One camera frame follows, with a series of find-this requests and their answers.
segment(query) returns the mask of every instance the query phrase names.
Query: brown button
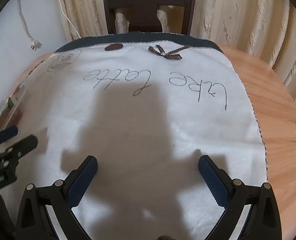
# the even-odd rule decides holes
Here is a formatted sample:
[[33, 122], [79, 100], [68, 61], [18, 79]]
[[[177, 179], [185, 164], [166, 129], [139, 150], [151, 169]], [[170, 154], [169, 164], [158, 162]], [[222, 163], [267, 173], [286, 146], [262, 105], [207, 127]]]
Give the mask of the brown button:
[[116, 50], [116, 49], [121, 49], [123, 47], [123, 45], [121, 43], [114, 43], [114, 44], [110, 44], [109, 46], [107, 46], [105, 48], [105, 50]]

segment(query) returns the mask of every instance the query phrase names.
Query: black clamp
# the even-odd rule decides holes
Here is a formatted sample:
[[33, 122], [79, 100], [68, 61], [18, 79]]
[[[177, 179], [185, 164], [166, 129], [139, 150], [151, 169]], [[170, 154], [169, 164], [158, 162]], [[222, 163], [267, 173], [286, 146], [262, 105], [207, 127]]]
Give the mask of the black clamp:
[[[228, 240], [245, 205], [251, 208], [239, 240], [281, 240], [281, 222], [277, 202], [268, 183], [261, 187], [247, 186], [232, 180], [209, 156], [199, 159], [199, 171], [217, 204], [225, 208], [206, 240]], [[58, 236], [45, 205], [51, 205], [68, 240], [91, 240], [74, 216], [71, 208], [78, 206], [98, 169], [97, 160], [88, 156], [65, 180], [48, 187], [29, 184], [19, 208], [16, 240], [56, 240]]]
[[59, 239], [49, 218], [46, 205], [52, 206], [67, 239], [91, 240], [72, 212], [79, 205], [97, 172], [97, 160], [88, 156], [65, 180], [48, 187], [27, 185], [19, 207], [16, 239]]
[[[0, 144], [16, 136], [18, 129], [11, 126], [0, 132]], [[0, 189], [17, 180], [15, 170], [18, 160], [35, 149], [38, 141], [34, 135], [29, 135], [0, 153]], [[0, 240], [15, 239], [15, 227], [12, 224], [5, 202], [0, 195]]]
[[245, 205], [251, 207], [238, 240], [282, 240], [278, 205], [269, 183], [255, 187], [232, 180], [208, 155], [200, 157], [198, 167], [217, 204], [225, 208], [206, 240], [228, 240]]

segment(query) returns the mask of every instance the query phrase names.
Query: wooden table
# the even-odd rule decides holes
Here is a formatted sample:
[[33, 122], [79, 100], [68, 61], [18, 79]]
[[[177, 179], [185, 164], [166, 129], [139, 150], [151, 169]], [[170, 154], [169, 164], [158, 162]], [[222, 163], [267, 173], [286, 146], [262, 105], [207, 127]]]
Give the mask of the wooden table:
[[[283, 240], [296, 235], [296, 105], [280, 78], [265, 62], [220, 46], [240, 76], [260, 125], [267, 149], [268, 180], [281, 216]], [[39, 57], [20, 80], [52, 52]]]

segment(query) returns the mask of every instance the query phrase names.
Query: white cloth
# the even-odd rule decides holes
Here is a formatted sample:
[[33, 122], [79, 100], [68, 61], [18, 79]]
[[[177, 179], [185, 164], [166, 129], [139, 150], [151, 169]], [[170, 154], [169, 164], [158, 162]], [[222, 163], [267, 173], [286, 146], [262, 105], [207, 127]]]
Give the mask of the white cloth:
[[27, 184], [65, 179], [87, 155], [97, 158], [98, 172], [72, 210], [92, 239], [204, 239], [224, 208], [199, 174], [201, 154], [232, 179], [266, 181], [258, 124], [230, 61], [207, 48], [168, 60], [148, 51], [156, 44], [166, 52], [182, 47], [95, 45], [54, 54], [30, 74], [14, 140], [35, 134], [39, 145], [1, 191], [14, 221]]

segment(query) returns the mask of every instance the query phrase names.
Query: blue rubber pad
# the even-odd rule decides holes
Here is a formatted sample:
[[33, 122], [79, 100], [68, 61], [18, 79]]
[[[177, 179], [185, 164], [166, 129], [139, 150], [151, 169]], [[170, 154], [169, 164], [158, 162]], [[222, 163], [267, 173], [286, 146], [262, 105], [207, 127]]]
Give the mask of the blue rubber pad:
[[199, 172], [201, 173], [201, 176], [206, 182], [217, 204], [221, 207], [227, 208], [230, 203], [229, 191], [225, 187], [213, 167], [210, 165], [209, 162], [211, 161], [211, 159], [209, 158], [210, 161], [208, 161], [207, 158], [209, 158], [207, 155], [200, 157], [198, 163]]
[[77, 176], [70, 185], [65, 197], [69, 208], [79, 205], [97, 170], [98, 162], [93, 156], [88, 156], [80, 167], [77, 170], [74, 170], [77, 171]]
[[0, 131], [0, 144], [9, 140], [18, 134], [18, 129], [15, 125]]

